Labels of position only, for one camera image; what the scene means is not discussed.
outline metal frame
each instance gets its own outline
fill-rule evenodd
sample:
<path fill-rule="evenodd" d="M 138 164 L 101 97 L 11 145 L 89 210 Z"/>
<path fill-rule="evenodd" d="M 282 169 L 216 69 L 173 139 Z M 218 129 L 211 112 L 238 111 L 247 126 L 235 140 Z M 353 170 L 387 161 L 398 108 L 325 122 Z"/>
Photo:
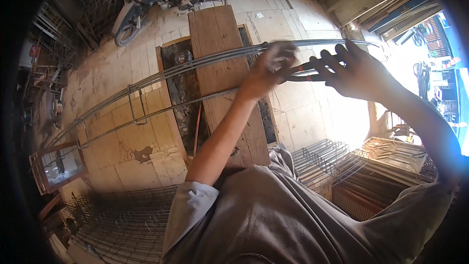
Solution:
<path fill-rule="evenodd" d="M 293 164 L 303 185 L 313 191 L 334 186 L 367 165 L 363 150 L 350 151 L 344 142 L 324 139 L 292 153 Z"/>
<path fill-rule="evenodd" d="M 81 160 L 81 163 L 83 165 L 83 171 L 69 177 L 68 179 L 64 179 L 63 181 L 51 186 L 49 181 L 47 180 L 47 177 L 46 177 L 45 172 L 44 172 L 44 168 L 46 167 L 46 165 L 44 165 L 43 162 L 42 162 L 42 159 L 41 159 L 42 156 L 44 156 L 47 153 L 51 153 L 51 152 L 55 152 L 55 151 L 58 151 L 58 150 L 62 150 L 64 148 L 72 147 L 74 145 L 77 145 L 77 147 L 73 148 L 71 151 L 78 148 L 78 153 L 80 155 L 80 160 Z M 67 155 L 71 151 L 68 151 L 67 153 L 65 153 L 61 157 L 64 157 L 65 155 Z M 88 168 L 86 167 L 85 158 L 83 157 L 83 153 L 81 151 L 79 141 L 63 143 L 63 144 L 51 147 L 48 150 L 39 151 L 39 152 L 34 154 L 34 158 L 35 158 L 34 160 L 32 158 L 30 158 L 31 168 L 33 170 L 33 176 L 34 176 L 34 179 L 36 180 L 36 184 L 38 185 L 38 189 L 39 189 L 39 192 L 41 193 L 41 195 L 43 195 L 45 193 L 52 194 L 53 192 L 60 189 L 64 185 L 67 185 L 67 184 L 71 183 L 75 179 L 78 179 L 78 178 L 84 176 L 85 174 L 88 174 Z"/>

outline wooden frame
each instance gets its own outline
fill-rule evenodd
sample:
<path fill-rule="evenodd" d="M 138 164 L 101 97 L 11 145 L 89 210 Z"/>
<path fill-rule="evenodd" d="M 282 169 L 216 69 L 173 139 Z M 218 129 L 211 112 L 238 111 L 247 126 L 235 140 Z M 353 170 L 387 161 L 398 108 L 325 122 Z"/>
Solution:
<path fill-rule="evenodd" d="M 178 43 L 180 41 L 185 41 L 185 40 L 190 39 L 190 38 L 191 38 L 190 36 L 186 36 L 186 37 L 179 38 L 179 39 L 170 41 L 168 43 L 165 43 L 162 46 L 166 47 L 166 46 Z M 163 61 L 162 61 L 162 58 L 161 58 L 161 48 L 162 48 L 161 46 L 157 46 L 155 48 L 155 50 L 156 50 L 156 60 L 158 61 L 158 71 L 159 72 L 163 71 Z M 173 106 L 173 104 L 171 104 L 171 98 L 169 97 L 169 91 L 168 91 L 168 85 L 167 85 L 165 79 L 161 81 L 161 99 L 163 99 L 162 100 L 163 101 L 163 106 L 165 108 Z M 177 126 L 176 117 L 174 116 L 174 111 L 173 110 L 168 110 L 166 112 L 166 115 L 169 119 L 169 128 L 170 128 L 171 133 L 173 135 L 173 139 L 175 140 L 175 142 L 176 142 L 176 144 L 179 148 L 179 152 L 182 155 L 182 159 L 184 160 L 184 163 L 185 163 L 186 167 L 189 168 L 190 165 L 191 165 L 191 161 L 189 160 L 189 156 L 187 156 L 186 150 L 184 149 L 184 143 L 182 142 L 181 134 L 179 133 L 179 127 Z"/>
<path fill-rule="evenodd" d="M 248 36 L 249 44 L 252 45 L 253 41 L 252 41 L 251 35 L 249 33 L 248 26 L 246 24 L 239 24 L 237 26 L 238 26 L 238 28 L 243 27 L 245 29 L 246 34 Z M 163 62 L 162 62 L 162 58 L 161 58 L 162 48 L 165 48 L 165 47 L 168 47 L 168 46 L 171 46 L 173 44 L 177 44 L 179 42 L 189 40 L 189 39 L 191 39 L 190 35 L 185 36 L 185 37 L 181 37 L 181 38 L 178 38 L 178 39 L 171 40 L 169 42 L 163 43 L 161 46 L 156 47 L 156 57 L 157 57 L 158 68 L 159 68 L 160 72 L 163 70 Z M 171 103 L 171 99 L 170 99 L 170 96 L 169 96 L 169 91 L 168 91 L 168 86 L 167 86 L 166 80 L 161 81 L 161 97 L 163 99 L 164 107 L 170 107 L 170 106 L 173 105 Z M 274 129 L 273 132 L 275 134 L 275 140 L 276 140 L 276 142 L 273 142 L 273 143 L 270 143 L 270 144 L 267 145 L 268 147 L 272 147 L 272 146 L 275 146 L 275 145 L 279 144 L 280 141 L 279 141 L 279 137 L 278 137 L 277 125 L 275 123 L 275 117 L 273 115 L 273 109 L 272 109 L 272 104 L 270 102 L 270 98 L 268 97 L 268 95 L 266 95 L 265 99 L 267 101 L 267 107 L 269 108 L 269 113 L 271 115 L 272 125 L 273 125 L 273 129 Z M 169 125 L 170 125 L 171 133 L 173 134 L 174 141 L 176 142 L 176 144 L 179 148 L 179 152 L 182 155 L 184 163 L 185 163 L 186 167 L 190 167 L 191 160 L 189 159 L 189 156 L 187 155 L 186 150 L 184 148 L 184 143 L 182 141 L 182 138 L 181 138 L 181 135 L 180 135 L 180 132 L 179 132 L 179 127 L 178 127 L 176 117 L 174 115 L 173 110 L 167 111 L 167 117 L 169 119 Z"/>
<path fill-rule="evenodd" d="M 63 143 L 63 144 L 51 147 L 48 150 L 39 151 L 35 153 L 34 155 L 30 156 L 31 169 L 33 172 L 34 179 L 36 181 L 36 185 L 38 186 L 39 193 L 41 195 L 44 195 L 45 193 L 52 194 L 53 192 L 57 191 L 61 187 L 71 183 L 75 179 L 78 179 L 84 176 L 85 174 L 88 174 L 88 168 L 86 167 L 85 158 L 83 157 L 83 152 L 81 151 L 81 149 L 78 148 L 79 145 L 80 145 L 79 141 Z M 44 156 L 47 153 L 55 152 L 55 151 L 62 150 L 64 148 L 68 148 L 72 146 L 77 146 L 76 149 L 78 150 L 78 154 L 80 155 L 80 160 L 83 166 L 83 171 L 75 175 L 72 175 L 68 179 L 64 179 L 63 181 L 51 186 L 44 172 L 44 164 L 42 163 L 42 159 L 41 159 L 42 156 Z"/>

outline gray t-shirt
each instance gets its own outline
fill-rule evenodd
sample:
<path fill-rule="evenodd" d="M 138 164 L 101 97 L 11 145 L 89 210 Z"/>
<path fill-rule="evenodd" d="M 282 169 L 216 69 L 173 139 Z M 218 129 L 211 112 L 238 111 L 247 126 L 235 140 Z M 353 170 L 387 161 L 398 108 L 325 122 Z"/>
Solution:
<path fill-rule="evenodd" d="M 171 206 L 163 263 L 411 263 L 453 198 L 442 183 L 408 188 L 359 222 L 297 181 L 291 155 L 228 177 L 187 181 Z"/>

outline red object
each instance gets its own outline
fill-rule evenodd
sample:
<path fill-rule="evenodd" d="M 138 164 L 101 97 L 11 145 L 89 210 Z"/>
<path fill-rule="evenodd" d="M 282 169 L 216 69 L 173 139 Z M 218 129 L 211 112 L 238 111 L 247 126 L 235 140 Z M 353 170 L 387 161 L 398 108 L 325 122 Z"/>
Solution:
<path fill-rule="evenodd" d="M 202 111 L 202 103 L 200 103 L 199 106 L 199 114 L 197 115 L 197 125 L 196 125 L 196 139 L 194 141 L 194 155 L 192 157 L 196 156 L 196 150 L 197 150 L 197 136 L 199 136 L 199 122 L 200 122 L 200 113 Z"/>
<path fill-rule="evenodd" d="M 32 45 L 30 49 L 30 57 L 36 56 L 36 45 Z"/>
<path fill-rule="evenodd" d="M 461 59 L 459 57 L 452 58 L 445 66 L 450 67 L 454 66 L 456 63 L 460 62 Z"/>

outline dirty floor tile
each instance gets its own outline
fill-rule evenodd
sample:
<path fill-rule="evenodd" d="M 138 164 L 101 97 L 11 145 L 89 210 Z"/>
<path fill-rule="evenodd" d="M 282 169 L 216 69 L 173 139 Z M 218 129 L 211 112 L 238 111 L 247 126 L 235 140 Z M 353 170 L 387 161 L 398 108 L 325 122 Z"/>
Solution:
<path fill-rule="evenodd" d="M 326 138 L 319 102 L 298 107 L 285 114 L 295 150 Z"/>

